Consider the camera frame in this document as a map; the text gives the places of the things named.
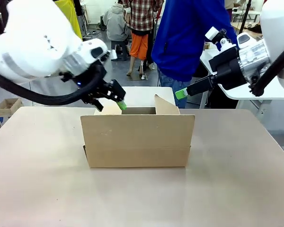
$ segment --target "open cardboard box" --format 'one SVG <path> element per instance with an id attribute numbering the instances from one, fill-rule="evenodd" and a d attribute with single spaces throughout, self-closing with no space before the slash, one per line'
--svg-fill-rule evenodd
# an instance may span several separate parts
<path id="1" fill-rule="evenodd" d="M 194 115 L 155 95 L 155 107 L 105 106 L 82 116 L 90 167 L 183 167 L 187 165 Z"/>
<path id="2" fill-rule="evenodd" d="M 22 106 L 22 101 L 19 98 L 4 99 L 0 103 L 0 117 L 11 117 Z"/>

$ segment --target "gray hoodie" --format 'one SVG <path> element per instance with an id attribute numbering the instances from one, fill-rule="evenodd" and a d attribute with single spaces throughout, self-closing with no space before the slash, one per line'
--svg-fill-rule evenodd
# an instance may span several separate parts
<path id="1" fill-rule="evenodd" d="M 130 34 L 123 18 L 123 5 L 114 3 L 103 16 L 103 23 L 107 26 L 107 37 L 112 41 L 124 41 Z"/>

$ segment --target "orange pants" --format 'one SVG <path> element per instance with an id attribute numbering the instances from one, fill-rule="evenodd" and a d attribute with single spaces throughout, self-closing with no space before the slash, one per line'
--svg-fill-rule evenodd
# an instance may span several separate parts
<path id="1" fill-rule="evenodd" d="M 139 36 L 132 33 L 133 43 L 129 54 L 140 60 L 146 59 L 148 35 Z"/>

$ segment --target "jeans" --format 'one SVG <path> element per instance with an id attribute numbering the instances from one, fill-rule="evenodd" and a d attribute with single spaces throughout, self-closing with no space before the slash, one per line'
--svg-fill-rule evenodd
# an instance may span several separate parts
<path id="1" fill-rule="evenodd" d="M 170 78 L 170 77 L 164 75 L 160 71 L 159 68 L 158 68 L 158 75 L 159 75 L 160 87 L 171 87 L 172 92 L 174 93 L 176 106 L 179 107 L 179 109 L 185 109 L 187 98 L 183 98 L 183 99 L 178 100 L 176 98 L 175 92 L 186 88 L 188 85 L 190 85 L 190 81 L 189 82 L 182 82 L 182 81 L 178 81 L 178 80 L 175 80 L 173 78 Z"/>

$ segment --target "chair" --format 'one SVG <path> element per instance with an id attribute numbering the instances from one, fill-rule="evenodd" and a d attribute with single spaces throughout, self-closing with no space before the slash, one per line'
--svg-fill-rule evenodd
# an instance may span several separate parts
<path id="1" fill-rule="evenodd" d="M 123 61 L 127 61 L 127 52 L 126 52 L 126 45 L 124 41 L 111 41 L 112 45 L 111 48 L 112 50 L 115 50 L 115 46 L 119 45 L 122 48 L 122 54 L 117 54 L 117 59 L 114 59 L 114 61 L 119 61 L 123 59 Z"/>

